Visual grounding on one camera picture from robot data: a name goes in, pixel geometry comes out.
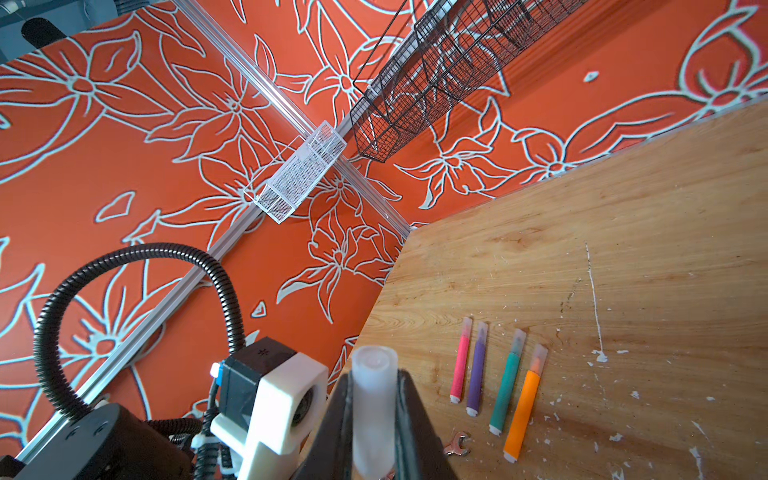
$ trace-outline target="white paint stain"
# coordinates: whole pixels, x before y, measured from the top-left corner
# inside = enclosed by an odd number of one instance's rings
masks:
[[[602,350],[592,350],[592,353],[598,356],[596,358],[598,362],[606,363],[608,361],[608,357],[605,356],[605,353]]]
[[[587,271],[589,272],[589,282],[592,284],[592,303],[594,303],[594,322],[598,326],[598,340],[600,340],[600,349],[592,350],[592,353],[597,354],[597,361],[600,363],[606,363],[608,357],[603,353],[603,333],[600,331],[600,318],[598,317],[598,295],[594,292],[594,278],[592,277],[592,259],[589,257],[589,245],[584,242],[584,248],[587,251]]]
[[[600,378],[598,377],[597,373],[593,373],[594,375],[594,381],[598,383],[598,386],[600,387],[600,390],[603,391],[603,396],[605,396],[605,388],[603,387],[603,384],[600,383]]]
[[[696,459],[696,468],[699,469],[699,480],[704,480],[704,472],[701,471],[701,455],[699,455],[699,449],[693,447],[688,449],[688,452],[690,452],[690,454],[693,455]]]
[[[712,442],[710,441],[710,438],[707,436],[706,433],[704,433],[704,430],[702,430],[701,425],[699,425],[698,423],[694,422],[693,420],[691,420],[690,422],[694,424],[694,427],[699,429],[699,432],[701,432],[701,435],[704,435],[704,438],[707,439],[707,441],[710,443],[710,447],[714,447],[715,445],[712,445]]]

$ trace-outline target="purple marker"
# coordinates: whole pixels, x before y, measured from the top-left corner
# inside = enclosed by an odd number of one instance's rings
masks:
[[[469,380],[469,398],[467,413],[471,417],[478,415],[480,409],[480,393],[482,392],[482,370],[485,364],[485,340],[488,337],[488,324],[480,322],[478,339],[475,344],[475,359],[472,360],[472,379]]]

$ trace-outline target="wire mesh shelf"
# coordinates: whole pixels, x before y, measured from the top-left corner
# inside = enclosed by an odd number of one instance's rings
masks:
[[[384,162],[587,0],[439,0],[350,112],[362,157]]]
[[[277,223],[283,222],[307,198],[346,147],[324,121],[266,181],[254,201]]]

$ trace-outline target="wood grain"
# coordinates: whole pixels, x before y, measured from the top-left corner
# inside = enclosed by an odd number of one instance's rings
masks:
[[[461,478],[768,478],[767,132],[763,102],[418,229],[357,345],[472,434]],[[449,402],[464,315],[491,326],[477,419]],[[511,465],[488,421],[516,327],[525,368],[550,354]]]

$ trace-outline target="orange wall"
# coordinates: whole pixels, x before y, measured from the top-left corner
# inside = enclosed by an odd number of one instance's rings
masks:
[[[201,3],[315,123],[336,123],[400,1]],[[422,225],[756,98],[768,91],[759,5],[591,0],[386,164],[357,164]],[[423,10],[401,15],[397,37]],[[585,81],[589,72],[598,76]],[[269,159],[295,132],[255,91],[243,95],[241,80],[170,4],[0,68],[0,451],[51,414],[29,359],[45,294],[125,244],[206,247],[243,207],[243,182],[276,169]],[[256,317],[247,332],[340,366],[401,246],[382,223],[333,175],[300,217],[261,223],[224,263]],[[71,378],[93,372],[127,334],[118,327],[186,270],[152,260],[89,286],[65,323]],[[153,345],[112,398],[178,416],[205,396],[208,367],[226,353],[214,293],[198,290]]]
[[[207,249],[296,132],[170,3],[0,66],[0,122],[5,454],[52,414],[31,360],[47,294],[126,245]],[[294,218],[254,224],[223,262],[246,332],[330,369],[346,360],[402,245],[381,223],[331,172]],[[151,260],[87,286],[62,330],[70,380],[81,385],[189,268]],[[210,364],[226,354],[216,293],[202,286],[108,392],[139,416],[178,417],[207,396]]]
[[[401,4],[200,3],[315,122],[349,112],[349,76]],[[407,8],[400,38],[424,9]],[[757,0],[591,0],[448,120],[358,165],[409,222],[429,223],[766,93],[767,46]]]

